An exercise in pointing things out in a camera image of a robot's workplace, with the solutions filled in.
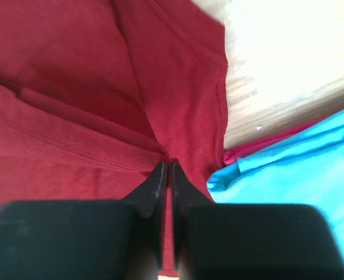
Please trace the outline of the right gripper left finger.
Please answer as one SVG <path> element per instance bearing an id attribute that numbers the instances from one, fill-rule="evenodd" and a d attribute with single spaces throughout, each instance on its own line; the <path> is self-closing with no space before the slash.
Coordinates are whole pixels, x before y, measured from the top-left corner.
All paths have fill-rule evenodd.
<path id="1" fill-rule="evenodd" d="M 0 279 L 157 279 L 168 166 L 119 200 L 0 206 Z"/>

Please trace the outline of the dark red t-shirt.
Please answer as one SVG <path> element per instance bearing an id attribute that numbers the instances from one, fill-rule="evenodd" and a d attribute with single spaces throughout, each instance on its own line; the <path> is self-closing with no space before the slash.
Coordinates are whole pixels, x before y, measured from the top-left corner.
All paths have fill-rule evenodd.
<path id="1" fill-rule="evenodd" d="M 225 28 L 192 1 L 0 1 L 0 206 L 120 200 L 168 166 L 208 199 L 228 121 Z"/>

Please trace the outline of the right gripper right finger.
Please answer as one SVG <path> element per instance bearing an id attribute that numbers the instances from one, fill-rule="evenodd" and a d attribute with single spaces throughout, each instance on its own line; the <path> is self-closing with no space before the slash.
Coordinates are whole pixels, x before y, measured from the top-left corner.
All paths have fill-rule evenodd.
<path id="1" fill-rule="evenodd" d="M 216 204 L 176 162 L 170 187 L 181 279 L 344 279 L 344 259 L 315 207 Z"/>

